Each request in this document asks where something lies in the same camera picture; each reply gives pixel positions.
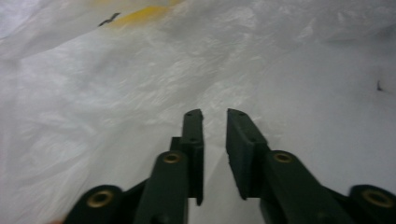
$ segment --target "yellow stain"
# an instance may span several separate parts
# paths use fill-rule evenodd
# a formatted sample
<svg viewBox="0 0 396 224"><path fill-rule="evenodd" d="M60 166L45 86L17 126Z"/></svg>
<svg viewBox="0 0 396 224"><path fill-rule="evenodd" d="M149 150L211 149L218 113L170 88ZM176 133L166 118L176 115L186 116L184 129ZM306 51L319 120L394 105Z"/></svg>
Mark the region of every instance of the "yellow stain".
<svg viewBox="0 0 396 224"><path fill-rule="evenodd" d="M121 27L124 25L142 24L149 21L160 19L163 15L170 10L170 7L177 5L182 0L169 0L168 7L145 7L134 13L121 17L110 23L111 26Z"/></svg>

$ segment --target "black mark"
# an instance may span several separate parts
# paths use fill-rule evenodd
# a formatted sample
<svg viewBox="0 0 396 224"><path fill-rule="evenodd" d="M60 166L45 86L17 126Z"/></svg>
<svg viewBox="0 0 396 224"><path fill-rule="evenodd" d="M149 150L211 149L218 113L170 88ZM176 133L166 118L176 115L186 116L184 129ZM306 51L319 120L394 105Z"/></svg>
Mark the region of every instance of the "black mark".
<svg viewBox="0 0 396 224"><path fill-rule="evenodd" d="M376 82L376 90L377 91L384 91L384 89L381 88L381 85L379 83L379 80Z"/></svg>
<svg viewBox="0 0 396 224"><path fill-rule="evenodd" d="M105 25L106 23L111 23L111 22L113 22L119 15L120 15L119 12L114 13L113 16L111 16L110 19L105 20L105 21L102 21L102 23L100 23L98 26L103 26L103 25Z"/></svg>

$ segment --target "black plastic part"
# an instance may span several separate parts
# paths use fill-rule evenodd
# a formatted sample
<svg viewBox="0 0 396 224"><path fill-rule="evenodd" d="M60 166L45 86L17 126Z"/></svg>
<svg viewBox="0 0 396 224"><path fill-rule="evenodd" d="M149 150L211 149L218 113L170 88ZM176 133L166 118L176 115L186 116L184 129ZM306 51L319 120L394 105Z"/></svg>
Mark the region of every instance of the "black plastic part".
<svg viewBox="0 0 396 224"><path fill-rule="evenodd" d="M262 155L267 141L248 114L228 109L226 148L236 186L241 197L260 197Z"/></svg>
<svg viewBox="0 0 396 224"><path fill-rule="evenodd" d="M134 217L136 215L136 209L140 203L140 198L142 197L146 183L147 180L141 182L122 194L122 202L115 218L116 221L113 222L114 224L133 223Z"/></svg>
<svg viewBox="0 0 396 224"><path fill-rule="evenodd" d="M187 223L188 164L188 157L181 151L164 152L158 157L134 224Z"/></svg>
<svg viewBox="0 0 396 224"><path fill-rule="evenodd" d="M229 109L227 153L243 199L260 197L268 224L396 223L396 197L356 186L349 197L326 189L297 157L272 151L249 116Z"/></svg>
<svg viewBox="0 0 396 224"><path fill-rule="evenodd" d="M92 207L89 206L88 201L92 196L98 192L110 192L111 200L104 206ZM78 203L73 207L69 213L64 224L76 223L95 223L95 224L108 224L113 223L117 216L118 209L122 200L122 191L115 186L103 185L86 192L78 200Z"/></svg>
<svg viewBox="0 0 396 224"><path fill-rule="evenodd" d="M89 190L73 207L64 224L185 223L188 198L196 198L198 204L204 198L202 121L201 110L186 113L182 136L172 138L170 151L158 157L148 180L125 192L115 186ZM88 201L92 203L92 195L97 202L90 206Z"/></svg>
<svg viewBox="0 0 396 224"><path fill-rule="evenodd" d="M183 131L181 138L178 139L180 147L189 162L189 197L196 198L198 205L204 199L204 116L200 109L187 112L184 115Z"/></svg>
<svg viewBox="0 0 396 224"><path fill-rule="evenodd" d="M390 192L370 185L352 188L349 204L359 223L396 223L396 197Z"/></svg>
<svg viewBox="0 0 396 224"><path fill-rule="evenodd" d="M268 152L262 169L290 223L354 223L294 155Z"/></svg>

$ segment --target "white plastic sheet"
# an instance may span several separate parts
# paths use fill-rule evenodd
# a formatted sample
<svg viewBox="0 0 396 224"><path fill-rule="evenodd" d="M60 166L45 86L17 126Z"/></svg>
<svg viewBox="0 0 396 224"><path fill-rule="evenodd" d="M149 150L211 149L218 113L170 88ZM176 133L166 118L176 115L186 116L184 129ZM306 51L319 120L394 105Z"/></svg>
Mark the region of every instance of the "white plastic sheet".
<svg viewBox="0 0 396 224"><path fill-rule="evenodd" d="M62 218L87 189L128 189L205 116L205 200L190 223L263 223L225 154L226 109L341 193L396 193L396 5L387 0L0 3L0 223Z"/></svg>

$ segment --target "plastic bag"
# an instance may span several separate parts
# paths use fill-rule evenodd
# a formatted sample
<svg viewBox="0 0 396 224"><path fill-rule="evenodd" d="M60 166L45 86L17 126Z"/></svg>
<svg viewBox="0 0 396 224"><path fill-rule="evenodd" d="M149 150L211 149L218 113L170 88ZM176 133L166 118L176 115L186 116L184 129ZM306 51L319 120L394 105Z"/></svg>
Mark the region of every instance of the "plastic bag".
<svg viewBox="0 0 396 224"><path fill-rule="evenodd" d="M145 2L0 4L0 223L46 223L92 187L139 183L194 108L205 199L190 223L263 223L228 166L227 108L331 189L396 192L393 2L157 3L139 23L125 18Z"/></svg>

